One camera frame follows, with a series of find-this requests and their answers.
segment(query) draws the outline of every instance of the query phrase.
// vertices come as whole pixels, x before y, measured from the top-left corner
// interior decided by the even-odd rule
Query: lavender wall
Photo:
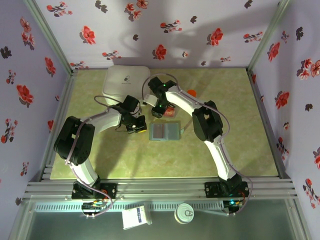
[[[312,238],[320,215],[320,25],[317,0],[293,0],[253,69]]]
[[[39,172],[67,79],[22,0],[0,8],[0,239],[9,237],[27,183]]]
[[[248,66],[279,0],[36,2],[74,67],[216,68]]]

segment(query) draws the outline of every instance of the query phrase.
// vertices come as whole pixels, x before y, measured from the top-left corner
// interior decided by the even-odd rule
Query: white container
[[[195,211],[187,203],[180,204],[174,211],[174,218],[180,224],[188,224],[194,219]]]
[[[102,94],[123,102],[127,95],[142,100],[142,85],[150,77],[150,70],[146,66],[121,66],[113,65],[108,68],[105,75]],[[150,88],[146,82],[143,95],[150,94]],[[115,105],[118,102],[106,98],[106,104]]]

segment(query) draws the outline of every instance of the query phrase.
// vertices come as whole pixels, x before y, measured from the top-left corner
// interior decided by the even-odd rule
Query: white box lid
[[[142,85],[150,77],[150,70],[146,66],[113,65],[108,68],[105,75],[102,94],[105,96],[127,95],[140,100],[142,98]],[[144,85],[143,95],[150,93],[148,83]]]

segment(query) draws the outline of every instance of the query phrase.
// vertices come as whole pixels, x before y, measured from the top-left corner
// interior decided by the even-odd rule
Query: gray cable
[[[108,106],[108,105],[105,104],[105,103],[102,103],[102,102],[98,101],[97,98],[111,99],[111,100],[113,100],[113,101],[116,101],[116,102],[122,104],[122,102],[120,102],[120,101],[118,101],[118,100],[116,100],[116,99],[114,99],[114,98],[112,98],[112,97],[109,97],[109,96],[104,96],[104,95],[96,95],[96,96],[94,96],[93,100],[95,100],[95,102],[96,102],[97,104],[100,104],[100,105],[102,105],[102,106],[107,107],[108,110],[109,110],[110,106]]]
[[[98,117],[101,117],[101,116],[103,116],[103,115],[105,115],[105,114],[107,114],[107,113],[109,112],[109,109],[110,109],[111,106],[108,106],[107,104],[104,104],[104,103],[98,101],[98,100],[96,99],[97,97],[102,97],[102,98],[106,98],[106,99],[111,99],[111,100],[113,100],[113,101],[116,101],[116,102],[118,102],[118,103],[121,103],[120,101],[118,101],[118,100],[116,100],[116,99],[113,99],[113,98],[111,98],[111,97],[108,97],[108,96],[103,96],[103,95],[94,96],[93,99],[94,99],[98,104],[100,104],[100,105],[102,105],[102,106],[105,106],[107,110],[104,111],[104,112],[98,113],[98,114],[96,114],[96,115],[93,115],[93,116],[88,117],[87,119],[85,119],[85,120],[80,124],[80,126],[78,127],[78,129],[77,129],[77,131],[76,131],[76,134],[75,134],[74,141],[73,141],[73,143],[72,143],[70,152],[69,152],[69,154],[68,154],[68,156],[67,156],[67,158],[66,158],[66,160],[65,160],[65,165],[69,165],[69,166],[71,167],[71,171],[73,172],[73,174],[75,175],[75,177],[77,178],[77,180],[78,180],[80,183],[82,183],[83,185],[85,185],[87,188],[89,188],[89,189],[91,189],[91,190],[93,190],[93,191],[95,191],[95,192],[97,192],[97,193],[100,193],[100,194],[106,196],[106,197],[110,200],[110,204],[109,204],[108,207],[106,207],[104,210],[102,210],[102,211],[100,211],[100,212],[98,212],[98,213],[96,213],[96,214],[87,215],[88,218],[94,218],[94,217],[97,217],[97,216],[99,216],[99,215],[101,215],[101,214],[104,214],[105,212],[107,212],[108,210],[110,210],[110,209],[112,208],[113,204],[114,204],[113,201],[112,201],[112,198],[111,198],[107,193],[104,193],[104,192],[102,192],[102,191],[100,191],[100,190],[98,190],[98,189],[95,189],[95,188],[91,187],[89,184],[87,184],[87,183],[85,183],[84,181],[82,181],[82,180],[80,179],[80,177],[77,175],[76,171],[73,169],[73,166],[72,166],[71,163],[70,163],[70,159],[71,159],[72,154],[74,153],[74,150],[75,150],[75,147],[76,147],[76,144],[77,144],[77,141],[78,141],[78,138],[79,138],[80,131],[81,131],[82,127],[83,127],[88,121],[93,120],[93,119],[96,119],[96,118],[98,118]]]
[[[181,89],[180,86],[179,86],[178,79],[177,79],[174,75],[172,75],[172,74],[170,74],[170,73],[165,73],[165,72],[160,72],[160,73],[153,74],[153,75],[149,76],[149,77],[143,82],[143,84],[142,84],[142,90],[141,90],[142,100],[144,100],[144,86],[145,86],[146,82],[149,81],[151,78],[154,78],[154,77],[156,77],[156,76],[163,76],[163,75],[169,76],[169,77],[171,77],[171,78],[174,79],[174,81],[175,81],[175,83],[176,83],[176,87],[177,87],[178,90],[179,90],[179,94],[182,94],[182,95],[185,96],[186,98],[194,101],[194,99],[191,97],[191,95],[186,94],[186,93],[184,93],[184,92],[182,91],[182,89]],[[217,109],[214,109],[214,108],[211,107],[211,106],[208,106],[208,105],[206,105],[206,104],[204,104],[204,103],[201,103],[201,102],[198,102],[198,104],[201,105],[201,106],[203,106],[203,107],[205,107],[205,108],[207,108],[207,109],[210,109],[210,110],[214,111],[214,112],[217,113],[217,114],[219,114],[219,115],[220,115],[221,117],[223,117],[223,119],[226,121],[226,124],[227,124],[227,126],[228,126],[228,129],[227,129],[227,131],[226,131],[224,134],[221,135],[221,137],[220,137],[220,139],[219,139],[219,141],[218,141],[218,144],[220,145],[220,147],[221,147],[221,149],[222,149],[222,154],[223,154],[223,156],[224,156],[227,164],[230,166],[230,168],[232,168],[232,170],[234,170],[234,172],[236,172],[237,174],[239,174],[241,177],[243,177],[243,178],[245,178],[245,179],[248,179],[249,182],[251,183],[251,191],[249,192],[249,195],[248,195],[246,201],[244,202],[244,204],[242,205],[242,207],[241,207],[238,211],[235,212],[235,214],[236,214],[236,213],[240,213],[240,212],[244,209],[244,207],[247,205],[247,202],[248,202],[249,198],[251,197],[252,191],[253,191],[253,189],[254,189],[254,183],[252,182],[252,180],[251,180],[250,177],[248,177],[248,176],[246,176],[246,175],[243,175],[241,172],[239,172],[238,170],[236,170],[236,169],[232,166],[230,160],[228,159],[228,157],[227,157],[227,155],[226,155],[226,153],[225,153],[225,151],[224,151],[224,148],[222,147],[221,141],[222,141],[222,140],[225,138],[225,136],[227,136],[227,135],[229,134],[229,132],[230,132],[230,123],[229,123],[227,117],[226,117],[223,113],[221,113],[221,112],[218,111]]]

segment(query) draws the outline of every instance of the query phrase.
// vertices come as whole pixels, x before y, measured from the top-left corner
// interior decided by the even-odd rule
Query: orange object
[[[108,191],[107,190],[104,190],[104,189],[101,189],[101,192],[105,193],[105,194],[108,194]]]
[[[190,95],[193,96],[193,97],[196,97],[196,96],[197,96],[197,92],[196,92],[195,90],[193,90],[193,89],[189,89],[189,90],[187,91],[187,93],[190,94]]]
[[[175,117],[175,109],[171,106],[168,106],[163,115],[166,117],[174,118]]]

